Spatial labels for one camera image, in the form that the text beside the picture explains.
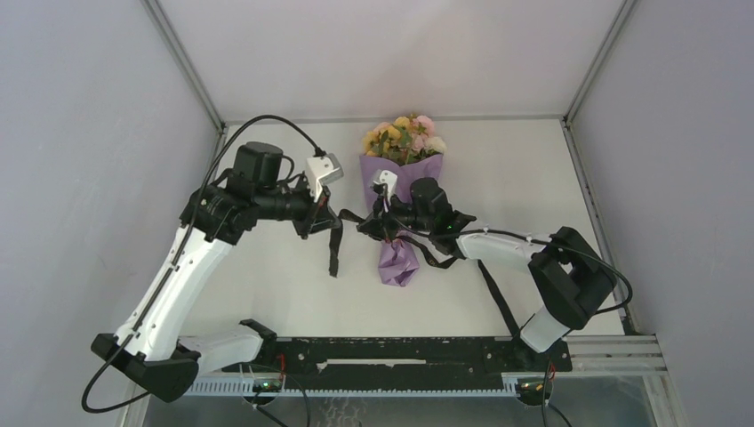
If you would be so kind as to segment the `white fake flower stem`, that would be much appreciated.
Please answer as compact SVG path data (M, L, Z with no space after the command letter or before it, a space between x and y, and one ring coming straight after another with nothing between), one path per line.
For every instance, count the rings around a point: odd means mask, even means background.
M445 154L447 145L441 137L433 136L425 141L424 150L428 155Z

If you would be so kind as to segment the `yellow fake flower stem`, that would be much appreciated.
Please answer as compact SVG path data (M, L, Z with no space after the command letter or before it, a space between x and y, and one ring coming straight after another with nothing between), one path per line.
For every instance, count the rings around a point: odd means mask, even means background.
M391 122L393 126L381 135L369 131L362 139L363 154L388 159L398 165L412 163L415 153L411 148L409 123L409 117L398 117Z

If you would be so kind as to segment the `black ribbon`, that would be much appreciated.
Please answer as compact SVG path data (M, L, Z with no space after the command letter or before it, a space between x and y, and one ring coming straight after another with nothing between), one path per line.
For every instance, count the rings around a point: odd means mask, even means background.
M366 219L355 215L353 212L343 209L338 214L339 226L331 230L329 250L330 260L328 271L332 277L336 277L339 272L339 252L344 234L342 222L357 222L359 225L366 222ZM439 261L434 254L422 243L409 234L401 234L394 239L385 241L381 249L381 258L378 262L378 274L384 285L406 286L415 273L420 268L419 260L414 253L414 248L418 248L424 257L425 262L433 268L441 270L449 269L460 258L451 255L449 258ZM515 320L512 310L503 296L500 287L494 280L489 269L482 261L477 261L477 267L482 274L486 287L493 298L506 327L509 332L515 336L520 333L520 326Z

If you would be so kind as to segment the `pink bud fake flower stem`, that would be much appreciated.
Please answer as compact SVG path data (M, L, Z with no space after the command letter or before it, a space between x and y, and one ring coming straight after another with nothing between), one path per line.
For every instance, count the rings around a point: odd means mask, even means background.
M415 152L420 152L427 146L430 138L435 136L434 121L424 115L409 117L409 134L412 139L411 148Z

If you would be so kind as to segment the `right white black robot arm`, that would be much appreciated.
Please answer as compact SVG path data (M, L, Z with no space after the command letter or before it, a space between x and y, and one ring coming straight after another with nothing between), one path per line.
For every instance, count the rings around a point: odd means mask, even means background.
M537 237L508 230L472 230L472 215L452 208L434 178L410 186L410 200L396 195L397 175L378 172L369 184L375 193L371 213L357 230L375 240L402 240L418 246L428 264L445 269L459 260L495 260L529 273L542 307L521 327L506 316L514 339L514 358L526 370L538 369L549 349L572 331L583 329L596 315L607 313L603 303L628 279L600 258L575 229Z

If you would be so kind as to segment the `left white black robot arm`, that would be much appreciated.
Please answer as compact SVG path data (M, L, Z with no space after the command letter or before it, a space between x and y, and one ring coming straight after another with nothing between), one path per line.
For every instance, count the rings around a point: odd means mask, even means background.
M343 171L318 145L301 173L281 178L285 153L252 141L234 164L210 163L200 187L180 215L174 240L158 273L130 317L113 333L94 337L92 352L163 402L180 398L201 374L237 363L272 368L278 348L247 320L224 333L182 339L181 328L208 278L261 221L290 222L299 238L339 225L330 207L330 185Z

